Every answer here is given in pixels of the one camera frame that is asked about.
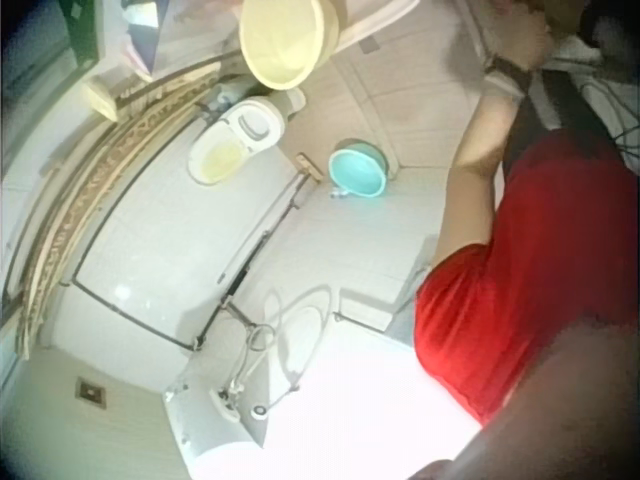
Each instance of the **plastic basin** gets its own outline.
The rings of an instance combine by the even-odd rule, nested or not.
[[[355,143],[329,158],[329,175],[338,187],[360,197],[377,197],[387,186],[387,161],[377,148]]]
[[[338,45],[329,0],[244,0],[240,46],[251,72],[274,90],[300,85]]]

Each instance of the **white toilet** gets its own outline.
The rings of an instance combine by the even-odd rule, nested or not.
[[[298,88],[241,101],[195,141],[189,173],[203,185],[229,178],[253,155],[278,143],[289,117],[305,105],[304,93]]]

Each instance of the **blue bowl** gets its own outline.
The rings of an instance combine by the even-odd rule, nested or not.
[[[354,143],[329,158],[329,175],[338,187],[360,197],[377,197],[387,186],[387,160],[377,148]]]

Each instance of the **wire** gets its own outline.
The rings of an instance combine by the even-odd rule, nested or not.
[[[618,95],[616,95],[616,93],[613,91],[611,86],[609,86],[606,83],[600,84],[600,83],[594,83],[594,82],[595,82],[595,79],[591,79],[590,81],[587,81],[586,83],[584,83],[580,87],[580,94],[582,96],[584,96],[585,89],[587,87],[591,87],[595,91],[599,92],[607,100],[607,102],[609,102],[609,105],[613,109],[613,113],[614,113],[614,115],[616,116],[616,118],[618,120],[618,123],[620,125],[620,129],[622,130],[622,132],[620,134],[618,134],[615,137],[613,137],[614,142],[616,142],[616,146],[620,150],[620,153],[623,153],[625,155],[629,155],[631,157],[635,157],[635,158],[640,159],[640,156],[638,156],[637,153],[632,151],[632,150],[639,149],[640,148],[640,144],[629,145],[627,143],[627,135],[629,135],[631,132],[633,132],[633,131],[637,130],[638,128],[640,128],[640,117],[637,114],[635,114],[620,99],[620,97]],[[639,123],[636,124],[633,127],[627,128],[627,126],[625,125],[624,120],[622,119],[622,115],[620,114],[620,111],[619,111],[618,107],[620,107],[624,111],[626,111],[631,117],[635,118]]]
[[[631,132],[638,130],[640,128],[640,123],[638,123],[635,127],[631,127],[631,128],[627,128],[625,131],[623,131],[620,135],[617,135],[615,137],[613,137],[614,140],[618,140],[621,137],[625,137],[627,135],[629,135]]]
[[[625,155],[630,155],[632,157],[637,158],[638,160],[640,160],[640,155],[638,153],[635,152],[630,152],[629,150],[625,150],[624,148],[621,148],[620,151],[622,153],[624,153]]]

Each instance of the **red t-shirt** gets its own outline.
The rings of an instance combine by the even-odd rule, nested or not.
[[[485,424],[571,322],[638,321],[638,182],[618,152],[566,131],[514,166],[489,245],[448,257],[418,291],[424,369]]]

